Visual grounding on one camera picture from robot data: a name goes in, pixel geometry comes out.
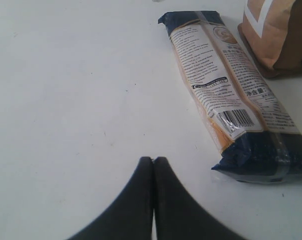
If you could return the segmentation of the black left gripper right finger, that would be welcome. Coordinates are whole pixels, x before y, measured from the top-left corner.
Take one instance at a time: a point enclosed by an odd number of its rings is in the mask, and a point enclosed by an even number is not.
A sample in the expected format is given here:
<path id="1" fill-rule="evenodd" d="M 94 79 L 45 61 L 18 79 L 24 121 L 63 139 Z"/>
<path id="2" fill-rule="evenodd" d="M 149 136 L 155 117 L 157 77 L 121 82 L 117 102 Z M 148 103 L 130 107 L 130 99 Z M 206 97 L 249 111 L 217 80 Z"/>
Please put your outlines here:
<path id="1" fill-rule="evenodd" d="M 158 240 L 244 239 L 189 194 L 165 157 L 153 161 L 153 202 Z"/>

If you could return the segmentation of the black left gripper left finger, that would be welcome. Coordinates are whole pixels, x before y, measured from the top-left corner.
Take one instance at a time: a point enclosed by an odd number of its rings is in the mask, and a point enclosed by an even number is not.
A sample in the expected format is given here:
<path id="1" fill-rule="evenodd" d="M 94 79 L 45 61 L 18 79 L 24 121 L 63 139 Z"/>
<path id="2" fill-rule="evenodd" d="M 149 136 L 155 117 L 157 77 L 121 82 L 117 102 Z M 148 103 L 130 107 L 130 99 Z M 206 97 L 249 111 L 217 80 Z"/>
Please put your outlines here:
<path id="1" fill-rule="evenodd" d="M 139 159 L 116 199 L 71 240 L 150 240 L 153 225 L 153 162 Z"/>

